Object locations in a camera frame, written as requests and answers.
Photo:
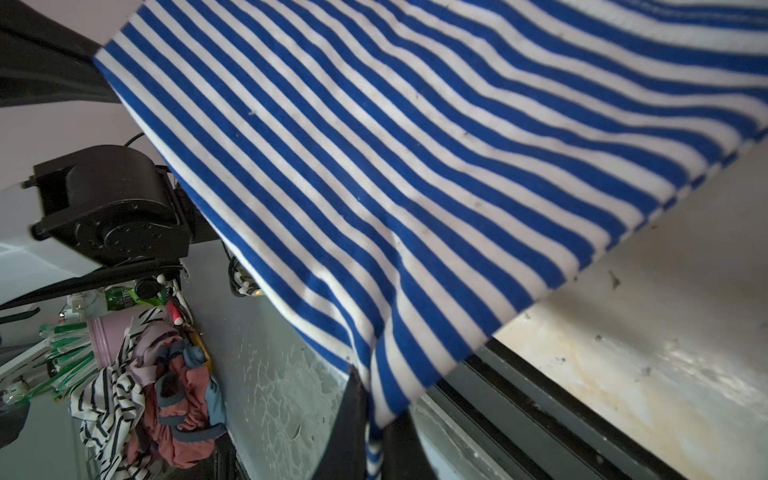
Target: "white and black striped cloth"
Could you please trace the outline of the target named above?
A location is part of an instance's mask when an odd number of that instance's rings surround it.
[[[148,0],[97,63],[376,437],[766,133],[766,10],[692,4]]]
[[[133,359],[133,350],[150,322],[164,318],[165,309],[152,308],[136,316],[123,340],[118,358],[102,369],[93,382],[86,382],[70,395],[69,411],[83,422],[80,440],[94,449],[101,470],[101,480],[147,480],[151,454],[145,452],[129,465],[124,449],[131,430],[144,414],[144,394],[141,385],[126,372]]]

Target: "white wall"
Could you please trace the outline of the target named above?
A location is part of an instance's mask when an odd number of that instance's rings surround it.
[[[496,334],[691,480],[768,478],[766,157],[763,143]]]

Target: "black metal frame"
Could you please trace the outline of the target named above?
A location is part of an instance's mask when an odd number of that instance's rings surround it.
[[[0,0],[0,107],[69,100],[119,103],[93,64],[100,47],[19,0]]]
[[[684,480],[495,339],[429,395],[513,478]]]
[[[2,325],[3,323],[13,323],[13,322],[18,322],[19,320],[31,319],[33,316],[37,315],[38,313],[40,313],[39,306],[35,307],[32,310],[27,310],[26,312],[15,313],[13,315],[8,315],[8,316],[0,316],[0,325]]]
[[[363,480],[368,477],[368,415],[368,392],[362,386],[357,370],[349,367],[349,381],[339,413],[312,480]],[[437,480],[408,410],[384,427],[382,457],[382,477],[387,480]]]
[[[161,273],[169,280],[178,278],[184,267],[179,262],[162,260],[142,260],[128,265],[100,268],[88,275],[62,280],[45,286],[34,292],[14,298],[10,302],[0,305],[0,310],[6,310],[15,306],[28,305],[51,298],[57,298],[70,293],[84,292],[105,285],[130,282],[145,276],[156,276]]]

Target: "clothes pile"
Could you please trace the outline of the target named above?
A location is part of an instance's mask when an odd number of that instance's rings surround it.
[[[190,468],[226,431],[221,389],[189,327],[170,321],[175,308],[136,315],[114,363],[71,395],[70,413],[82,420],[80,438],[94,449],[101,480],[145,480],[160,458]]]

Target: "pink clothing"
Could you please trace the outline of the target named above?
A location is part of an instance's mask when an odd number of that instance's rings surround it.
[[[208,424],[208,369],[188,369],[183,356],[176,355],[170,359],[168,370],[158,366],[161,372],[155,385],[144,389],[142,422],[168,463],[189,468],[213,453],[215,439],[225,431],[223,425],[211,428]]]
[[[141,334],[134,348],[134,360],[128,365],[128,372],[139,385],[145,387],[157,380],[157,352],[181,340],[178,331],[165,322],[152,322]]]

